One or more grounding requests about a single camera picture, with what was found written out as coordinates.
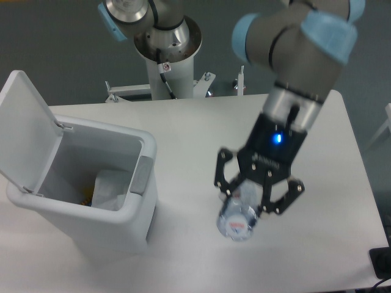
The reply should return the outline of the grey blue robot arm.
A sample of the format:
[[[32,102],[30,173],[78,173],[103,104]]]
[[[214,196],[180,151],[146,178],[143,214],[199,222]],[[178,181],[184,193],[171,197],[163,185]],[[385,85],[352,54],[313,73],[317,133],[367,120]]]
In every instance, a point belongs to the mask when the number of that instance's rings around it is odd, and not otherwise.
[[[364,1],[290,1],[274,15],[251,13],[237,22],[236,56],[270,67],[277,78],[242,149],[219,151],[214,184],[225,197],[221,218],[281,214],[303,193],[291,165],[348,63],[364,8]],[[200,47],[180,1],[103,1],[98,10],[114,38],[134,38],[152,61],[154,98],[194,97],[192,83],[175,82],[167,70]]]

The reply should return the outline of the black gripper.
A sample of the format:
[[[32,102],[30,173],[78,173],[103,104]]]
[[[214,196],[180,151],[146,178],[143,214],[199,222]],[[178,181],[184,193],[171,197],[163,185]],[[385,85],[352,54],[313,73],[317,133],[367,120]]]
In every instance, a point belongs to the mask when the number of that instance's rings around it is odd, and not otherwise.
[[[244,178],[249,179],[263,188],[258,216],[283,214],[305,191],[303,182],[290,175],[291,165],[306,136],[306,131],[286,129],[285,125],[260,114],[238,155],[228,148],[221,148],[217,152],[214,185],[229,198],[244,182]],[[224,168],[234,157],[238,158],[240,172],[228,182]],[[287,179],[288,190],[277,201],[271,201],[273,185],[284,179]]]

